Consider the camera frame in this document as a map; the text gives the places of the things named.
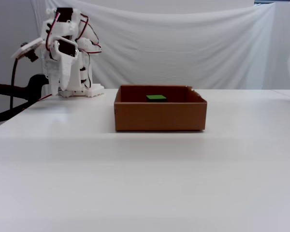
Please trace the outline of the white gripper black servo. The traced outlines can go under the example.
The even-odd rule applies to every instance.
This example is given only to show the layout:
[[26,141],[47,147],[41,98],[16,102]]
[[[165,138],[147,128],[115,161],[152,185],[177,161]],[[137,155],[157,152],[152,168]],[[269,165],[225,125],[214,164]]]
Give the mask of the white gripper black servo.
[[78,58],[76,42],[52,36],[46,43],[48,49],[43,52],[43,71],[49,82],[52,95],[58,94],[58,88],[66,90],[71,76],[71,67]]

